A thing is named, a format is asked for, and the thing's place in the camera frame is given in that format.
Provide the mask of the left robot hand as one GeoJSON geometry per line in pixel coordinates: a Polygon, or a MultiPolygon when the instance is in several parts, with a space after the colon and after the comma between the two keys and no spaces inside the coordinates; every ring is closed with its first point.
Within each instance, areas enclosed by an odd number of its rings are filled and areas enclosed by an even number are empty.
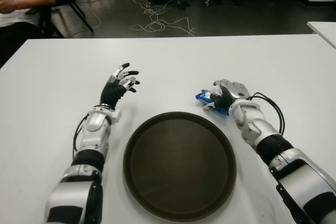
{"type": "Polygon", "coordinates": [[[127,70],[129,66],[129,62],[122,64],[109,77],[101,92],[100,105],[106,105],[114,110],[118,101],[127,91],[136,92],[134,86],[139,85],[140,82],[135,76],[138,75],[139,72],[127,70]]]}

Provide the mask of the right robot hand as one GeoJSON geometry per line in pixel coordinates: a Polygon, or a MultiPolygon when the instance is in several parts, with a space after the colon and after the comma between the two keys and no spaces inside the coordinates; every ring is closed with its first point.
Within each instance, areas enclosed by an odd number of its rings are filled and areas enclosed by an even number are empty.
{"type": "Polygon", "coordinates": [[[231,82],[227,79],[214,81],[213,85],[217,88],[214,91],[203,90],[201,102],[206,110],[215,110],[219,113],[228,115],[230,106],[239,99],[247,99],[250,96],[247,88],[239,82],[231,82]]]}

